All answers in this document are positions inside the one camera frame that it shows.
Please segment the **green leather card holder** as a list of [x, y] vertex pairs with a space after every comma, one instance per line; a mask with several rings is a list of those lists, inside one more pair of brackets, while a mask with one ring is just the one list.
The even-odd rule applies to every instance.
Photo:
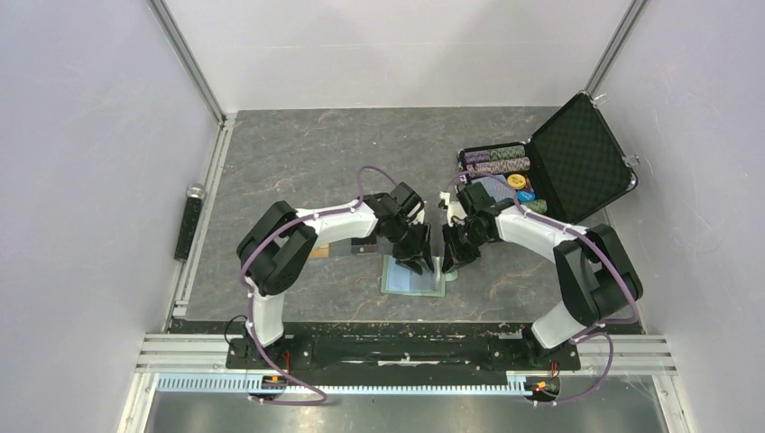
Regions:
[[436, 257], [435, 272], [423, 271], [422, 274], [417, 274], [397, 264], [391, 255], [386, 254], [383, 260], [380, 292], [389, 295], [444, 298], [447, 283], [457, 279], [458, 271], [443, 273], [441, 262], [442, 257]]

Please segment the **clear plastic card box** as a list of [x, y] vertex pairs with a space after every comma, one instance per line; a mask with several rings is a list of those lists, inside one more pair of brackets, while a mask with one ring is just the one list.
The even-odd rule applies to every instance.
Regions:
[[351, 239], [352, 238], [329, 243], [331, 245], [331, 256], [329, 258], [359, 255], [351, 254]]

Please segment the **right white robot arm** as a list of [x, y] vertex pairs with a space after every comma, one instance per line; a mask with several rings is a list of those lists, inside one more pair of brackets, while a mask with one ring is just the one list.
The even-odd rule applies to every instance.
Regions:
[[612, 227], [563, 223], [523, 206], [515, 198], [495, 200], [480, 183], [442, 192], [447, 214], [442, 271], [477, 261], [485, 244], [516, 244], [555, 266], [561, 300], [525, 330], [521, 357], [543, 368], [567, 341], [608, 323], [637, 320], [643, 288], [619, 236]]

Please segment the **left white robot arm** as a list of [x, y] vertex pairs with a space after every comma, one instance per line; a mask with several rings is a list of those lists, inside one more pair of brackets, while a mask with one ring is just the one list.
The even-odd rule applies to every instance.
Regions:
[[333, 207], [295, 208], [272, 204], [236, 248], [239, 281], [247, 291], [244, 329], [248, 354], [261, 367], [283, 356], [285, 292], [321, 244], [373, 236], [392, 245], [396, 264], [422, 274], [435, 270], [426, 203], [407, 183], [390, 192], [362, 195]]

